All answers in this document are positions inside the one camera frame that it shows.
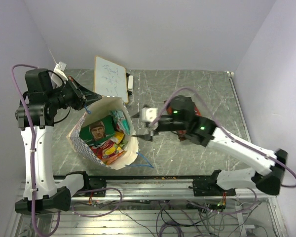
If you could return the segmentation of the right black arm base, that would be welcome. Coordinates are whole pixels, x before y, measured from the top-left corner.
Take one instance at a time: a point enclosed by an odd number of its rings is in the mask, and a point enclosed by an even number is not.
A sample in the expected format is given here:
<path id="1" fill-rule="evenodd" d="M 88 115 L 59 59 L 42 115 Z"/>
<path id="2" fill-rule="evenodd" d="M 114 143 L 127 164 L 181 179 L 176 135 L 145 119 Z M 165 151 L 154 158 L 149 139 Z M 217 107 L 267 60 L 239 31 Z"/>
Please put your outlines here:
<path id="1" fill-rule="evenodd" d="M 193 190 L 195 197 L 222 196 L 224 193 L 227 196 L 235 196 L 235 189 L 225 190 L 218 186 L 217 178 L 221 171 L 218 169 L 214 170 L 211 175 L 196 176 L 188 188 Z"/>

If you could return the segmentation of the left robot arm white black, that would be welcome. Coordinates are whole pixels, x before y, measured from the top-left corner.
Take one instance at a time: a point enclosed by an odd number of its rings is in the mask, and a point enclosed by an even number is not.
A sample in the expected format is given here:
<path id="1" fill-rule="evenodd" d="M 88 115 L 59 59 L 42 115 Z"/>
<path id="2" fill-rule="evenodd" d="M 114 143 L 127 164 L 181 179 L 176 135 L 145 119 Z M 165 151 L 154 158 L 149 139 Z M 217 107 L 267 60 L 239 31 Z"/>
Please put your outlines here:
<path id="1" fill-rule="evenodd" d="M 26 184 L 23 198 L 14 205 L 20 214 L 68 211 L 71 197 L 85 196 L 91 184 L 85 171 L 76 171 L 55 183 L 52 170 L 54 118 L 59 109 L 82 110 L 101 95 L 80 85 L 59 69 L 38 68 L 25 73 L 27 91 L 15 112 L 25 149 Z"/>

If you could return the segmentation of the red yellow chips bag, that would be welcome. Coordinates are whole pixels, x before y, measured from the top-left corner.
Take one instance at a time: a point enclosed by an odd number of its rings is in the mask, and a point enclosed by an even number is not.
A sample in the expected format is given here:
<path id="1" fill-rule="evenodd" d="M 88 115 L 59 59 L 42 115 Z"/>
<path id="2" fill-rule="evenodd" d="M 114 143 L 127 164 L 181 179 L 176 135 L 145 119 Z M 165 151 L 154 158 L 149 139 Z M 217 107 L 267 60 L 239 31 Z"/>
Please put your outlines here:
<path id="1" fill-rule="evenodd" d="M 125 151 L 111 140 L 107 140 L 98 146 L 90 146 L 94 155 L 105 165 L 110 165 L 122 156 Z"/>

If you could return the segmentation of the checkered paper bag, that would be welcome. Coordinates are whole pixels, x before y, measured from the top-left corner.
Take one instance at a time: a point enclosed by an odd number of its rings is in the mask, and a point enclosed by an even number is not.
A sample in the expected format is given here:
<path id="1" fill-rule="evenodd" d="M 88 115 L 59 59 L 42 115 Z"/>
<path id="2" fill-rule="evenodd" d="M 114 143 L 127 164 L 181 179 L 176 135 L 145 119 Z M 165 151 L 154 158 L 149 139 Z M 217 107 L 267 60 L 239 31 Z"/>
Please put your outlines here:
<path id="1" fill-rule="evenodd" d="M 103 97 L 86 108 L 67 138 L 73 150 L 94 163 L 119 170 L 140 167 L 138 156 L 152 164 L 139 152 L 139 142 L 130 115 L 121 98 Z"/>

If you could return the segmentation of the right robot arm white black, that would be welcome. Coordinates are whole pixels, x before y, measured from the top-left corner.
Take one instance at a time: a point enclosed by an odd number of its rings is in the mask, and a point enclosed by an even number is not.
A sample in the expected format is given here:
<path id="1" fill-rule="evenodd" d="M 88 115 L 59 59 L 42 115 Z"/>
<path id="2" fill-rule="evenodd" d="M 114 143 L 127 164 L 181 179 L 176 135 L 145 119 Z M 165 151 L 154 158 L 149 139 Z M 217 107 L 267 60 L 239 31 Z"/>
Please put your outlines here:
<path id="1" fill-rule="evenodd" d="M 279 195 L 285 173 L 283 165 L 288 156 L 286 151 L 264 149 L 226 131 L 213 120 L 199 115 L 191 97 L 175 96 L 166 104 L 166 112 L 154 125 L 151 122 L 157 118 L 157 108 L 145 105 L 134 114 L 148 130 L 147 134 L 137 137 L 152 141 L 160 132 L 182 131 L 188 141 L 223 151 L 249 166 L 235 171 L 215 170 L 204 185 L 193 185 L 195 193 L 210 192 L 216 196 L 231 189 L 256 188 L 267 195 Z"/>

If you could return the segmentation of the green snack box with face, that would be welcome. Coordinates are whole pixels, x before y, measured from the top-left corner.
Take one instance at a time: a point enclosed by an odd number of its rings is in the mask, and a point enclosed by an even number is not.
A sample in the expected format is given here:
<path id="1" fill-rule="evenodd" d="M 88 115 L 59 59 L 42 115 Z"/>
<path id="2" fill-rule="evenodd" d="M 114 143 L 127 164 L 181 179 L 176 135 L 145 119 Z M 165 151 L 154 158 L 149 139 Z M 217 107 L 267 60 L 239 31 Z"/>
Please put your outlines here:
<path id="1" fill-rule="evenodd" d="M 81 128 L 79 137 L 88 145 L 96 146 L 115 135 L 113 118 L 108 115 Z"/>

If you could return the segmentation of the teal snack packet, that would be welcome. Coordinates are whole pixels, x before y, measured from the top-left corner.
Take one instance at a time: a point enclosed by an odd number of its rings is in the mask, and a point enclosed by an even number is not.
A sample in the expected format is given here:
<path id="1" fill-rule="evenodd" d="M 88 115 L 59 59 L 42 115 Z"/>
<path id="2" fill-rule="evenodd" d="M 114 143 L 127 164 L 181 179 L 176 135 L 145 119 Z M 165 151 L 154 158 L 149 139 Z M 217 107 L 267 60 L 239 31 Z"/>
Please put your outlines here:
<path id="1" fill-rule="evenodd" d="M 111 110 L 110 114 L 117 131 L 131 135 L 130 126 L 123 110 Z"/>

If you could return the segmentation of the brown sea salt chips bag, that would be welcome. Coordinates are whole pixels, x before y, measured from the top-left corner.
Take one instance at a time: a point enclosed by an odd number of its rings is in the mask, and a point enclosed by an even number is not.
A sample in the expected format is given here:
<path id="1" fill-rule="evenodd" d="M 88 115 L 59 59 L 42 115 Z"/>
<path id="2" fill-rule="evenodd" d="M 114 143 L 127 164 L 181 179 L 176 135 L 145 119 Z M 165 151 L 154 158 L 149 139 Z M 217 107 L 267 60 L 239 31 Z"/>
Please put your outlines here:
<path id="1" fill-rule="evenodd" d="M 186 140 L 186 137 L 185 137 L 186 131 L 183 131 L 183 130 L 177 131 L 177 135 L 180 142 Z"/>

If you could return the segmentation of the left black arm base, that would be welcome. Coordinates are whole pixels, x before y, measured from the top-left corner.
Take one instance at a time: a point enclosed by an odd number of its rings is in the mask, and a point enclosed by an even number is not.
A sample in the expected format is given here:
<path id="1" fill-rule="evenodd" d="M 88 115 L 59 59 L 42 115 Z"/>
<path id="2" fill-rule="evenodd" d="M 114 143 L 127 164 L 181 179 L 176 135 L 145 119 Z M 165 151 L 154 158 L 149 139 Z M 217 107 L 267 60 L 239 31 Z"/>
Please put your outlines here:
<path id="1" fill-rule="evenodd" d="M 83 187 L 77 191 L 82 194 L 82 191 L 103 189 L 107 187 L 106 179 L 102 176 L 89 176 L 86 171 L 74 171 L 66 174 L 66 178 L 73 175 L 81 175 L 83 179 Z"/>

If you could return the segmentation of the red doritos chips bag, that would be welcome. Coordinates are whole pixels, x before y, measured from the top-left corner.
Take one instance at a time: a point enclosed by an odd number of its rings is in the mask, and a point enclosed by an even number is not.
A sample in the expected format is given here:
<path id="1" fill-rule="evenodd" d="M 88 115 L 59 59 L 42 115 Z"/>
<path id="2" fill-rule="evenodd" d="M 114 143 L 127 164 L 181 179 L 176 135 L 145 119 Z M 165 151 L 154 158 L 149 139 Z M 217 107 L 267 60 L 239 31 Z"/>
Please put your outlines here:
<path id="1" fill-rule="evenodd" d="M 166 112 L 169 115 L 179 113 L 191 114 L 192 110 L 197 116 L 201 116 L 201 113 L 196 104 L 193 102 L 192 98 L 183 95 L 178 95 L 172 98 L 166 107 Z"/>

